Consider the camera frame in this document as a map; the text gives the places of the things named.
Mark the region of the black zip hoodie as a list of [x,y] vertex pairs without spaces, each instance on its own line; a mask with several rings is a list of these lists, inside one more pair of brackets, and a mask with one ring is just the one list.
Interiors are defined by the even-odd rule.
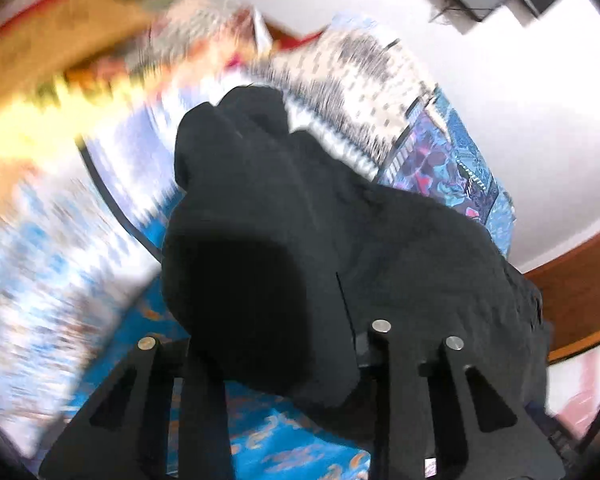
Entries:
[[367,181],[291,131],[282,95],[240,87],[185,114],[162,294],[221,378],[336,408],[360,380],[354,338],[396,323],[422,360],[451,335],[507,399],[546,399],[550,326],[538,289],[488,231],[448,206]]

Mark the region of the colourful patchwork quilt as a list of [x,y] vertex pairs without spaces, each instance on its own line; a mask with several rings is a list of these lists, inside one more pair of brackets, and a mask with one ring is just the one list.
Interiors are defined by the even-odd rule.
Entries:
[[426,110],[375,181],[240,87],[182,119],[183,198],[162,302],[183,338],[136,334],[31,470],[0,430],[0,479],[507,479],[514,398],[506,199],[467,136]]

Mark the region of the brown wooden door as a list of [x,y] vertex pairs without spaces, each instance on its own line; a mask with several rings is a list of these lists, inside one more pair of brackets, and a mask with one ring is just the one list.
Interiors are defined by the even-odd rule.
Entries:
[[600,233],[526,278],[540,290],[544,318],[554,327],[550,364],[600,344]]

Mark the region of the yellow cartoon blanket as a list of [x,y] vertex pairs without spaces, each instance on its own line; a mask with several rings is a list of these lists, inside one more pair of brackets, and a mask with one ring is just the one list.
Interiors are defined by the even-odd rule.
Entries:
[[256,57],[250,47],[202,42],[174,62],[148,63],[110,79],[96,77],[90,88],[55,78],[43,94],[17,94],[0,106],[0,214],[21,178],[93,134],[103,119],[132,110],[171,84],[193,84]]

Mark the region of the brown cardboard box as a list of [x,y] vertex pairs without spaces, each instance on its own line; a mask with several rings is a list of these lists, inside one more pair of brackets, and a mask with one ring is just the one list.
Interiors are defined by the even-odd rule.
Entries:
[[0,105],[151,22],[152,15],[131,0],[52,0],[38,6],[0,38]]

